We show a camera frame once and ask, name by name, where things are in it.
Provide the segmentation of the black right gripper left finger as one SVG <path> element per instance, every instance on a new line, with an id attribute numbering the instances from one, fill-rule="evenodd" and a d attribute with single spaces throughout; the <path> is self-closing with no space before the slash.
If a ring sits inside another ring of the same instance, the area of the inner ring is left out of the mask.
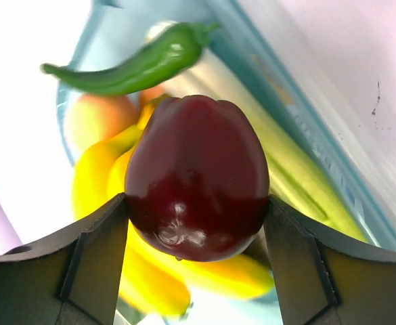
<path id="1" fill-rule="evenodd" d="M 113 324 L 127 225 L 126 196 L 118 194 L 0 255 L 0 324 Z"/>

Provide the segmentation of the red apple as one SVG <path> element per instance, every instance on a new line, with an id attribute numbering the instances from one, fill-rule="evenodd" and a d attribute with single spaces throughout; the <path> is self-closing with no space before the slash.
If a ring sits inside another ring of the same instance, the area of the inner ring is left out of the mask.
<path id="1" fill-rule="evenodd" d="M 126 173 L 138 236 L 190 261 L 243 252 L 265 218 L 269 172 L 246 115 L 227 100 L 168 97 L 151 116 Z"/>

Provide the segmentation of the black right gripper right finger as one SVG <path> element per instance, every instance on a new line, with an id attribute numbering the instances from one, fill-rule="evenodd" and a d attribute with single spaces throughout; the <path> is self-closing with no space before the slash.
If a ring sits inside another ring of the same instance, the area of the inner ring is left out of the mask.
<path id="1" fill-rule="evenodd" d="M 314 221 L 270 196 L 269 261 L 284 324 L 396 324 L 396 252 Z"/>

